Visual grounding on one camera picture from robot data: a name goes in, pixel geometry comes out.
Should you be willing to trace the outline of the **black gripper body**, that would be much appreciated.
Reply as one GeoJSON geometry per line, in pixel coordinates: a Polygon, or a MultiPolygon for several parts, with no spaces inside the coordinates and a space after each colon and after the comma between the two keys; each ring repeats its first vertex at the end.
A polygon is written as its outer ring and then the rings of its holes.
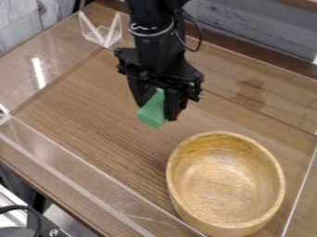
{"type": "Polygon", "coordinates": [[[165,29],[130,26],[134,47],[120,47],[118,71],[126,77],[153,79],[157,89],[176,89],[196,102],[201,99],[204,74],[186,59],[186,34],[184,26],[165,29]]]}

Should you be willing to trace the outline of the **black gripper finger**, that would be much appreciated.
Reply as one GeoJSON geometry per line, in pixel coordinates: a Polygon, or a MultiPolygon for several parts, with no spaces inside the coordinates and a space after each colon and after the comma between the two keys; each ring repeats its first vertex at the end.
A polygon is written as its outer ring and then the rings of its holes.
{"type": "Polygon", "coordinates": [[[164,112],[169,121],[177,121],[180,113],[186,109],[189,97],[176,89],[165,91],[164,112]]]}
{"type": "Polygon", "coordinates": [[[142,79],[138,77],[128,77],[128,84],[138,107],[142,107],[152,99],[157,92],[157,86],[153,79],[142,79]]]}

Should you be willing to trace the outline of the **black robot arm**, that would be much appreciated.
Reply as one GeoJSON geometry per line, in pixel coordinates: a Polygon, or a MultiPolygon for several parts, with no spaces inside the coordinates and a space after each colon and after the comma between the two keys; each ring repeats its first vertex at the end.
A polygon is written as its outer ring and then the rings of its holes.
{"type": "Polygon", "coordinates": [[[164,91],[162,116],[176,121],[190,101],[202,96],[204,73],[190,64],[186,53],[186,16],[190,0],[128,0],[133,47],[120,47],[118,71],[128,78],[138,106],[164,91]]]}

